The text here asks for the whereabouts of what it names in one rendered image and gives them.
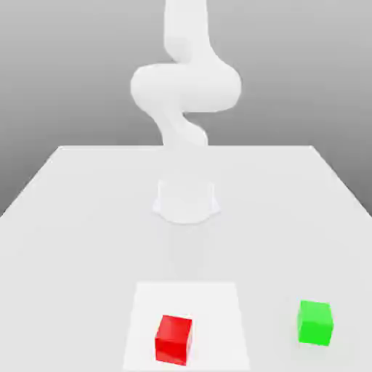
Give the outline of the small red cube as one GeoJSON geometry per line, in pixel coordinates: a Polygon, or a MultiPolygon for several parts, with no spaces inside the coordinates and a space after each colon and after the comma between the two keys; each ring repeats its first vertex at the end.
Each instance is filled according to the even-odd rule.
{"type": "Polygon", "coordinates": [[[193,321],[163,315],[155,335],[155,359],[175,365],[187,365],[193,338],[193,321]]]}

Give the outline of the small green cube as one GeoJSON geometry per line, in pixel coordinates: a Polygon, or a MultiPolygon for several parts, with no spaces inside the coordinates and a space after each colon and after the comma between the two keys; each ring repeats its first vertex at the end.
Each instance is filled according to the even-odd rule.
{"type": "Polygon", "coordinates": [[[330,304],[301,300],[296,328],[297,339],[300,343],[328,346],[334,329],[330,304]]]}

